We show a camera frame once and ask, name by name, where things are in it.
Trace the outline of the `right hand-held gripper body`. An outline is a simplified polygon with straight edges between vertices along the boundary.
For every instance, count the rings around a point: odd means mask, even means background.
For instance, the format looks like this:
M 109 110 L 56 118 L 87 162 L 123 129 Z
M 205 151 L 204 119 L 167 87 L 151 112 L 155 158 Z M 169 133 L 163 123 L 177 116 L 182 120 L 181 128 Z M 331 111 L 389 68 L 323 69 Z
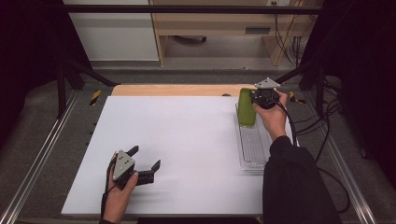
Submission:
M 273 81 L 271 78 L 256 83 L 256 94 L 258 95 L 258 103 L 263 109 L 271 109 L 279 101 L 279 95 L 275 91 L 275 88 L 279 87 L 279 84 Z

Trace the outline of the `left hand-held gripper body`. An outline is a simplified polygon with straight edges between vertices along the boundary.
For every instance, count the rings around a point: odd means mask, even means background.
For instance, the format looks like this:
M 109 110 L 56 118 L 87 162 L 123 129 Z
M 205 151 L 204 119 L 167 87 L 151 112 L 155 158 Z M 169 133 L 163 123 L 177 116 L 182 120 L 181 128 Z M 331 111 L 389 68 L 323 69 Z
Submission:
M 115 167 L 113 171 L 112 180 L 119 189 L 124 189 L 132 176 L 135 173 L 135 160 L 130 157 L 127 152 L 120 150 L 115 159 Z M 154 182 L 154 174 L 151 169 L 147 171 L 140 171 L 136 185 L 146 185 Z

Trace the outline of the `clear plastic tray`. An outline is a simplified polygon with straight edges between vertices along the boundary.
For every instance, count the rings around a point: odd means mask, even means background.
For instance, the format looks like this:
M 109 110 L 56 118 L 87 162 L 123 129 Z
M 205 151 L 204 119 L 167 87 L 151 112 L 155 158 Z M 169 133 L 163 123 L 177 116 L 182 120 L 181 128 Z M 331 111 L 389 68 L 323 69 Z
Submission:
M 240 168 L 246 172 L 262 172 L 269 161 L 269 148 L 272 144 L 262 119 L 257 115 L 253 126 L 241 126 L 237 114 L 234 114 L 234 126 Z

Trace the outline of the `person's right hand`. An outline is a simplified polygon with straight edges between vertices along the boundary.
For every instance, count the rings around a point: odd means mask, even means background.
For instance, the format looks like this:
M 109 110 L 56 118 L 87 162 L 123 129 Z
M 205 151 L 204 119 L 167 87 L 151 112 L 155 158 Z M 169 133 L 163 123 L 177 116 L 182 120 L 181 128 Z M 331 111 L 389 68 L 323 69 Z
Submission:
M 279 95 L 281 106 L 275 105 L 271 109 L 263 109 L 257 104 L 253 105 L 254 110 L 261 117 L 263 126 L 269 133 L 273 142 L 275 142 L 276 139 L 287 135 L 285 129 L 287 115 L 283 110 L 283 107 L 286 105 L 288 96 L 278 90 L 276 90 L 276 93 Z

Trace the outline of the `person's left hand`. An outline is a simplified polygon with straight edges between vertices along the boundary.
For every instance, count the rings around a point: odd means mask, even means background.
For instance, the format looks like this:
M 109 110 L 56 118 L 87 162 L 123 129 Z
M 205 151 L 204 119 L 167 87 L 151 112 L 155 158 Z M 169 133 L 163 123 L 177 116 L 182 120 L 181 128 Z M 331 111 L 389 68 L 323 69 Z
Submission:
M 112 180 L 114 167 L 107 174 L 106 201 L 100 224 L 120 224 L 128 207 L 132 191 L 138 180 L 138 173 L 134 173 L 126 187 L 119 189 Z

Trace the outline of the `black metal stand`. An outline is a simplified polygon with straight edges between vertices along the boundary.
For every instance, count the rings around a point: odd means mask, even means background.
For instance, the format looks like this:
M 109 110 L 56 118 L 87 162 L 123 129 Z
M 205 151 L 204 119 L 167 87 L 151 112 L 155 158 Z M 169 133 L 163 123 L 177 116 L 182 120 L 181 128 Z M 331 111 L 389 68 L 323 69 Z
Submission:
M 297 68 L 288 72 L 286 75 L 276 79 L 276 82 L 281 84 L 287 80 L 301 75 L 302 78 L 298 84 L 301 91 L 311 91 L 315 88 L 316 94 L 315 99 L 310 96 L 308 98 L 308 103 L 311 104 L 312 100 L 315 100 L 314 111 L 317 113 L 320 119 L 324 119 L 324 73 L 321 67 L 321 62 L 318 60 L 311 59 L 304 64 L 301 64 Z
M 65 61 L 60 63 L 57 67 L 58 119 L 61 118 L 66 111 L 65 82 L 68 81 L 73 90 L 81 90 L 85 82 L 80 77 L 80 74 L 88 75 L 108 87 L 117 86 L 116 82 L 97 74 L 91 68 L 77 63 L 76 61 Z

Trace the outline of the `dark desk label plate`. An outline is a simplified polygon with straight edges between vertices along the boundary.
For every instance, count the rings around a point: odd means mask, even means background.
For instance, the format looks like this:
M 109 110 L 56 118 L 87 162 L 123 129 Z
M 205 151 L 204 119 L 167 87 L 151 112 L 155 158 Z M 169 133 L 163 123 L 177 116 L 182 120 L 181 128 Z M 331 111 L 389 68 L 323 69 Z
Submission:
M 245 34 L 247 35 L 267 35 L 271 31 L 271 27 L 247 27 Z

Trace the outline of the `wooden table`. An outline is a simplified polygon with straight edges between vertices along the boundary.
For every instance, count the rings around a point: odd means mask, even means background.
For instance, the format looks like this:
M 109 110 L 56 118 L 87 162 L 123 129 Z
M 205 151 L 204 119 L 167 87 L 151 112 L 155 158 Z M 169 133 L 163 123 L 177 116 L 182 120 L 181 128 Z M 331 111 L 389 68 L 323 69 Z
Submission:
M 242 88 L 253 89 L 251 84 L 134 84 L 118 85 L 112 96 L 238 96 Z

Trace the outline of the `light wooden desk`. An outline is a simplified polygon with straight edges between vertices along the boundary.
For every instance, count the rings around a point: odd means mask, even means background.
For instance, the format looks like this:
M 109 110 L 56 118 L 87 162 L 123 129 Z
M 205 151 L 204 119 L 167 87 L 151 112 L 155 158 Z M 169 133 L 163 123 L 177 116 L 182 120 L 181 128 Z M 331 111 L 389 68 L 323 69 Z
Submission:
M 267 0 L 148 0 L 152 6 L 237 6 L 267 7 Z M 323 0 L 290 0 L 289 7 L 320 7 Z M 154 13 L 156 35 L 212 36 L 247 35 L 247 27 L 271 27 L 262 38 L 274 66 L 294 36 L 310 36 L 315 18 L 308 15 Z

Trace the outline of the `black curtain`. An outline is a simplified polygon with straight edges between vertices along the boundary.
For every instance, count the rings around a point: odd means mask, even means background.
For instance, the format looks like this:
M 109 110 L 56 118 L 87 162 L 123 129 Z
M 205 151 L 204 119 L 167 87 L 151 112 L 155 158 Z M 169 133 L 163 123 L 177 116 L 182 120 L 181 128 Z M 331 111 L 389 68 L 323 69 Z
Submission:
M 324 0 L 350 6 L 324 64 L 342 81 L 342 100 L 364 148 L 396 181 L 396 0 Z
M 40 29 L 21 4 L 62 5 L 63 0 L 0 0 L 0 147 L 14 129 L 27 93 L 56 78 L 55 61 Z

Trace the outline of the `black metal crossbar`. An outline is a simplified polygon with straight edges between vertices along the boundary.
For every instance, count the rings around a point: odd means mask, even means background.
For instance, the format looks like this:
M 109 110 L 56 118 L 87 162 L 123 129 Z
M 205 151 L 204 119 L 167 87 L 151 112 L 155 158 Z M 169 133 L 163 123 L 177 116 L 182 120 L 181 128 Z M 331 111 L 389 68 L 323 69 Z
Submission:
M 318 15 L 322 7 L 237 7 L 237 6 L 144 6 L 65 5 L 73 13 L 205 13 L 205 14 L 296 14 Z

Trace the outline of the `white cabinet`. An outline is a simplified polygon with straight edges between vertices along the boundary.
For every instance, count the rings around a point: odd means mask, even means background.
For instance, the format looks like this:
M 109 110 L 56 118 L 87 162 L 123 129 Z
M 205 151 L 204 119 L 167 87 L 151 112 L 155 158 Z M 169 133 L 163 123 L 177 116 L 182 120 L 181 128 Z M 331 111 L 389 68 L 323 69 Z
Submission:
M 70 13 L 91 62 L 158 61 L 149 13 Z

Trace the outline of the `aluminium floor rail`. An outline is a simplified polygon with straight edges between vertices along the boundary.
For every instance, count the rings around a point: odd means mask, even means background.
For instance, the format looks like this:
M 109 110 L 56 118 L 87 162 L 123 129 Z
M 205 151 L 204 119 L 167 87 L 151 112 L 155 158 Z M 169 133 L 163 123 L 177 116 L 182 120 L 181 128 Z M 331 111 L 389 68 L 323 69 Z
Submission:
M 6 210 L 0 216 L 0 224 L 14 224 L 21 209 L 23 208 L 30 192 L 32 191 L 35 182 L 37 181 L 51 151 L 53 150 L 63 128 L 66 124 L 70 113 L 72 112 L 76 100 L 79 96 L 79 91 L 71 91 L 71 94 L 66 102 L 64 113 L 55 120 L 45 142 L 38 151 L 29 171 L 21 182 L 11 202 L 8 204 Z
M 311 104 L 308 103 L 308 98 L 310 96 L 312 96 L 315 99 L 313 93 L 309 91 L 304 92 L 304 97 L 307 101 L 307 105 L 311 109 L 314 116 L 319 119 L 317 113 L 314 111 L 315 100 L 313 99 Z M 336 145 L 335 140 L 331 135 L 330 112 L 331 112 L 331 107 L 336 106 L 337 104 L 338 104 L 338 100 L 336 98 L 332 98 L 329 100 L 329 103 L 323 106 L 324 124 L 318 128 L 321 136 L 323 137 L 323 145 L 328 148 L 328 153 L 330 154 L 332 163 L 338 174 L 339 180 L 341 181 L 346 192 L 349 195 L 350 204 L 353 207 L 357 217 L 359 218 L 360 224 L 377 224 L 375 216 L 370 206 L 366 202 L 356 178 L 352 174 L 349 166 L 347 165 L 346 160 L 344 159 L 339 147 Z

